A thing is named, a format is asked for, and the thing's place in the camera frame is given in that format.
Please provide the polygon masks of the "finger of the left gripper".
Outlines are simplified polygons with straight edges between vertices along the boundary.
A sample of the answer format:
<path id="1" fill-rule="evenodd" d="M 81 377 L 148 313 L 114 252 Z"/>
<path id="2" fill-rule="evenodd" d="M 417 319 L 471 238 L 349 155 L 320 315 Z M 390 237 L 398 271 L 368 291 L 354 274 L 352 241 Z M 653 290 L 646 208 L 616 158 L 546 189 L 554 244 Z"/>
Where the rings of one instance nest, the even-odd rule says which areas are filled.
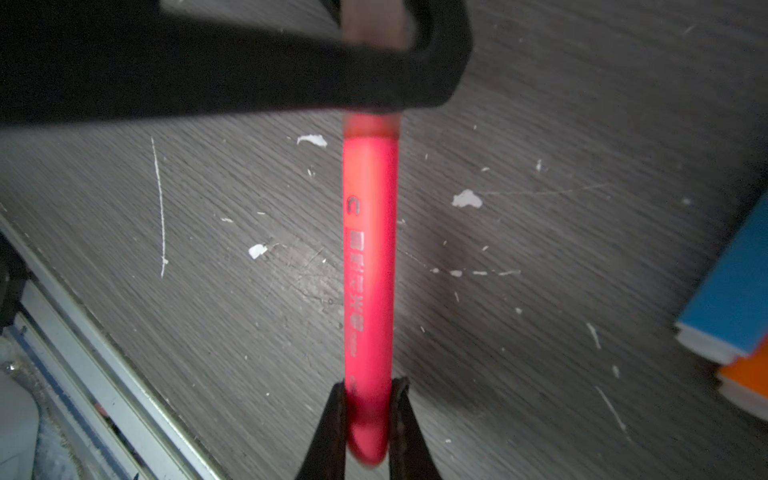
<path id="1" fill-rule="evenodd" d="M 410 1 L 408 50 L 166 13 L 156 1 L 5 1 L 5 125 L 437 107 L 473 47 L 461 1 Z"/>

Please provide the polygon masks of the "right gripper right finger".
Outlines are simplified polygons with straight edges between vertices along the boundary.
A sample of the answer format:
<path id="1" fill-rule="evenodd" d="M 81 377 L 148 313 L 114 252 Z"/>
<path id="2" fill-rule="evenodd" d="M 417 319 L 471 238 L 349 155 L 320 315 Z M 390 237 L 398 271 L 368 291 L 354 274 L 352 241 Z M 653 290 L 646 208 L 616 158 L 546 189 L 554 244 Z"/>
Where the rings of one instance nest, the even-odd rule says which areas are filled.
<path id="1" fill-rule="evenodd" d="M 391 480 L 441 480 L 409 400 L 407 377 L 392 380 L 388 464 Z"/>

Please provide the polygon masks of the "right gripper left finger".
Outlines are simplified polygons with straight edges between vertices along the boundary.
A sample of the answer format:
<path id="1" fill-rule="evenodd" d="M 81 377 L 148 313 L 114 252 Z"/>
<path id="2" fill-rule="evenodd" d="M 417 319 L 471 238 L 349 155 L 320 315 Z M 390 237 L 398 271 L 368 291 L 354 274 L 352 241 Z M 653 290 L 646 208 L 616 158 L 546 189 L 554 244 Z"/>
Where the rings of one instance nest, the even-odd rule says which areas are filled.
<path id="1" fill-rule="evenodd" d="M 344 480 L 347 451 L 346 390 L 333 385 L 296 480 Z"/>

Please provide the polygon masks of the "pink highlighter marker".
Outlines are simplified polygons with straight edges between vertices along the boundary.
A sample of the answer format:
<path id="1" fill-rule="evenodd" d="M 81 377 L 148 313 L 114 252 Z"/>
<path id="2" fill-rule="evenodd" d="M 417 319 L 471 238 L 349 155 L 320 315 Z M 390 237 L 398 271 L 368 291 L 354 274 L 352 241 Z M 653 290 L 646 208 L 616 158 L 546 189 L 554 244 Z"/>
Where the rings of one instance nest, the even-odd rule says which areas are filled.
<path id="1" fill-rule="evenodd" d="M 343 313 L 347 445 L 369 466 L 388 449 L 400 120 L 343 119 Z"/>

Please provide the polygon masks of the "orange highlighter marker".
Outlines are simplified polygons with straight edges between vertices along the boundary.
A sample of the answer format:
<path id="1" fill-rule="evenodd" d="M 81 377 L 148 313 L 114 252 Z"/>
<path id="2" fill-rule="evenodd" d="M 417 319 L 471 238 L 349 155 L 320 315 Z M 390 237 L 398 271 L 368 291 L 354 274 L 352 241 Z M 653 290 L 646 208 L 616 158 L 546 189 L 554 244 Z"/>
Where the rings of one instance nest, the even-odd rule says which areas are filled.
<path id="1" fill-rule="evenodd" d="M 767 421 L 767 337 L 746 357 L 717 371 L 718 392 L 731 403 Z"/>

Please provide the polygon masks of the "blue highlighter marker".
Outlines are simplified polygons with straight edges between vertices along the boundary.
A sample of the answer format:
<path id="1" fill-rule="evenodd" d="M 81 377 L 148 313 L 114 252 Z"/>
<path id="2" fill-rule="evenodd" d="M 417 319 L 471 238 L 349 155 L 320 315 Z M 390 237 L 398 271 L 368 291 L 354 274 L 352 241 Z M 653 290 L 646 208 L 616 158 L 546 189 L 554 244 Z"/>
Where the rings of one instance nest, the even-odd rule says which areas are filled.
<path id="1" fill-rule="evenodd" d="M 767 334 L 767 196 L 762 195 L 678 316 L 676 339 L 719 365 Z"/>

